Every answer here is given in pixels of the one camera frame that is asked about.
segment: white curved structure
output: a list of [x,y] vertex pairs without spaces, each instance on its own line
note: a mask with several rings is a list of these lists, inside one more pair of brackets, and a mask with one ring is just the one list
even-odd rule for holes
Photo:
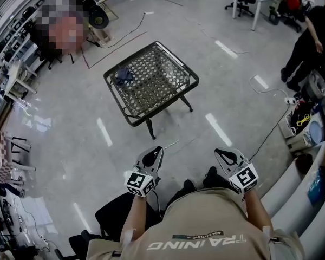
[[261,199],[270,217],[273,217],[283,207],[301,181],[302,177],[293,161],[277,183]]
[[319,260],[325,253],[325,202],[300,237],[306,260]]
[[300,236],[318,213],[321,205],[312,206],[307,196],[308,188],[313,181],[314,173],[319,169],[325,152],[325,144],[320,150],[310,167],[307,175],[299,184],[296,191],[283,207],[273,216],[274,228],[282,229],[286,233],[297,232]]

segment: red object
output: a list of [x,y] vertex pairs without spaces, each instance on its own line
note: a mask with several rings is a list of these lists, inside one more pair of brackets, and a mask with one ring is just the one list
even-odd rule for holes
[[298,10],[300,7],[300,0],[287,0],[288,8],[291,11]]

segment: concrete floor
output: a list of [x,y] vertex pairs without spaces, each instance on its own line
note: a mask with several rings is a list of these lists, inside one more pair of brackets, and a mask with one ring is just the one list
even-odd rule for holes
[[[142,151],[179,141],[166,150],[160,170],[162,180],[157,193],[164,208],[185,179],[200,186],[208,168],[218,166],[213,151],[226,143],[206,115],[211,113],[232,147],[249,158],[287,108],[282,93],[257,94],[249,85],[249,78],[258,74],[269,88],[282,88],[293,95],[281,82],[280,69],[289,59],[299,34],[286,25],[271,25],[261,15],[256,31],[252,31],[251,17],[232,19],[232,10],[224,10],[231,0],[172,0],[183,6],[165,0],[118,1],[109,1],[120,17],[108,27],[114,36],[111,43],[134,29],[145,11],[154,11],[120,44],[147,33],[90,70],[81,55],[74,56],[74,65],[65,56],[63,63],[55,63],[51,71],[44,67],[37,94],[27,96],[27,108],[16,105],[6,128],[32,144],[29,162],[37,171],[27,176],[28,198],[22,202],[27,210],[30,207],[30,212],[35,207],[36,215],[40,210],[34,205],[44,205],[40,209],[50,218],[40,219],[39,234],[55,242],[65,256],[73,254],[68,244],[70,236],[87,227],[99,233],[95,212],[126,192],[123,173],[131,169]],[[255,6],[251,5],[251,9],[254,11]],[[157,137],[153,141],[145,124],[131,127],[126,122],[103,74],[157,40],[198,74],[200,84],[186,95],[193,113],[177,101],[152,119]],[[231,57],[215,40],[236,51],[238,57]],[[85,45],[84,54],[91,66],[116,47]],[[106,127],[111,146],[102,135],[98,119]],[[259,174],[260,196],[291,161],[276,128],[252,161]],[[155,197],[149,201],[156,208]],[[34,238],[34,222],[31,217],[26,222]],[[48,253],[48,258],[56,256]]]

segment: beige t-shirt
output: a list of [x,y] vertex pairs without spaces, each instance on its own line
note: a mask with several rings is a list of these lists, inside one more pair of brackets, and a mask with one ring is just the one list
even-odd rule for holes
[[[170,205],[161,223],[122,250],[121,260],[271,259],[270,237],[248,222],[241,205],[240,197],[224,188],[184,196]],[[111,259],[121,250],[115,244],[91,241],[87,259]],[[302,255],[296,249],[283,254],[283,259]]]

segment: square metal table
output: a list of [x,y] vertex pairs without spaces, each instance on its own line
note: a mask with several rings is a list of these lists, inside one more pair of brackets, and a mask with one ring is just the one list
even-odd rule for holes
[[[133,80],[117,84],[118,72],[124,67],[130,70]],[[103,77],[126,121],[134,127],[145,121],[153,140],[150,118],[179,98],[192,112],[184,95],[199,84],[199,77],[160,42],[137,51]]]

